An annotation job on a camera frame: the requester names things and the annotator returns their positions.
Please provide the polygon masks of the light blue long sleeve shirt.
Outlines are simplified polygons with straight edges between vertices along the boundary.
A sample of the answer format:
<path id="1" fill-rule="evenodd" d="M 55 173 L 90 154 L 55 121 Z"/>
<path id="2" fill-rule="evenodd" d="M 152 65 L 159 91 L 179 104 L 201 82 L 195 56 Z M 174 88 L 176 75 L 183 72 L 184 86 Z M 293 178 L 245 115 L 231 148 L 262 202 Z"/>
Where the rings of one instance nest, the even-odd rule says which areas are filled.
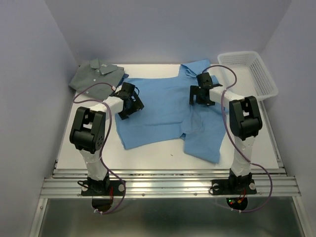
<path id="1" fill-rule="evenodd" d="M 189 104 L 190 87 L 197 75 L 210 66 L 208 59 L 182 64 L 178 76 L 164 79 L 127 78 L 140 90 L 144 108 L 122 120 L 116 118 L 117 133 L 126 150 L 182 138 L 184 153 L 219 163 L 226 133 L 221 106 Z"/>

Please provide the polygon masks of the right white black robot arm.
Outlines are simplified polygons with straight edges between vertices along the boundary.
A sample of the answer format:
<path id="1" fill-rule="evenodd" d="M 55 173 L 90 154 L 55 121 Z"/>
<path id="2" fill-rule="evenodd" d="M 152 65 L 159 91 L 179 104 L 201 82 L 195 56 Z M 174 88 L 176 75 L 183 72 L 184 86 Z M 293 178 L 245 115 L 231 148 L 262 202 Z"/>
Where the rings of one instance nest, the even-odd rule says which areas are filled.
<path id="1" fill-rule="evenodd" d="M 213 179 L 210 193 L 219 195 L 256 194 L 256 186 L 251 173 L 251 154 L 255 137 L 263 123 L 254 96 L 241 96 L 223 85 L 213 83 L 209 73 L 197 75 L 198 85 L 190 87 L 189 104 L 214 106 L 220 104 L 229 112 L 229 123 L 224 126 L 227 135 L 234 136 L 234 158 L 227 179 Z"/>

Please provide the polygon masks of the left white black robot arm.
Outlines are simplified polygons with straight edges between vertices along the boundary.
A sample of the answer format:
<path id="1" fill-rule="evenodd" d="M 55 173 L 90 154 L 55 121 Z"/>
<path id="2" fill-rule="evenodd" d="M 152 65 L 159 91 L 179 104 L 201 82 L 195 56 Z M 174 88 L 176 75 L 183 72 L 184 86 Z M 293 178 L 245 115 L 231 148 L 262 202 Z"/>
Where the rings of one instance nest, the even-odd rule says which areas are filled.
<path id="1" fill-rule="evenodd" d="M 70 132 L 70 143 L 82 155 L 87 168 L 87 179 L 78 181 L 83 196 L 103 196 L 113 191 L 117 182 L 110 182 L 110 171 L 102 158 L 103 148 L 110 135 L 113 116 L 121 120 L 144 108 L 139 89 L 130 83 L 111 87 L 105 100 L 94 99 L 92 107 L 78 107 Z"/>

